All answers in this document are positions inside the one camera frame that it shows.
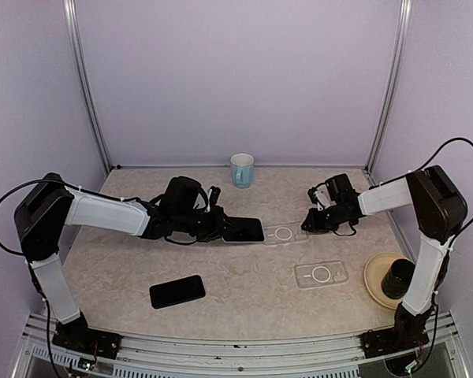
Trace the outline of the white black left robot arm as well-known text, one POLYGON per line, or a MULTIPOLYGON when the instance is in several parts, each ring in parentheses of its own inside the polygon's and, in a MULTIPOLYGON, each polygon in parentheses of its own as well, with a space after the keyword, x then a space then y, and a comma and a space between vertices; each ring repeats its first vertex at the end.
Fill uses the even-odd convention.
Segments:
POLYGON ((49 173, 20 203, 14 222, 20 250, 62 334, 78 350, 94 343, 95 334, 83 324, 80 307, 70 293, 58 256, 64 227, 101 228, 141 239, 168 239, 174 232, 189 234, 197 243, 220 239, 232 221, 218 206, 219 189, 205 191, 201 183, 177 176, 166 191, 150 201, 93 193, 49 173))

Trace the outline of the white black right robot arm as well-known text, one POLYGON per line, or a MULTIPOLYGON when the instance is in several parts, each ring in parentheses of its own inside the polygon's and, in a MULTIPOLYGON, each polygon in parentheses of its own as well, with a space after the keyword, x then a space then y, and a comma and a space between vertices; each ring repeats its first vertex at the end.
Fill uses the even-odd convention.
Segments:
POLYGON ((419 254, 410 286, 397 307, 389 345, 403 350, 423 332, 438 288, 449 264, 449 254, 467 217, 467 203, 443 168, 433 165, 373 186, 359 193, 345 173, 322 182, 329 204, 318 199, 318 187, 309 190, 314 207, 301 224, 311 234, 337 232, 343 224, 354 227, 363 217, 412 206, 420 231, 419 254))

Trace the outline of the silver-edged black smartphone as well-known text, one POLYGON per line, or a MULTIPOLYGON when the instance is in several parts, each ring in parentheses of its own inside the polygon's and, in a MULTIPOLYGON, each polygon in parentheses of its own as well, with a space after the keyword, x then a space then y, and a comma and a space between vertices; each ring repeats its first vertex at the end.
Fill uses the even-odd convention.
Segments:
POLYGON ((222 231, 227 243, 262 243, 265 240, 261 220, 250 217, 229 217, 222 231))

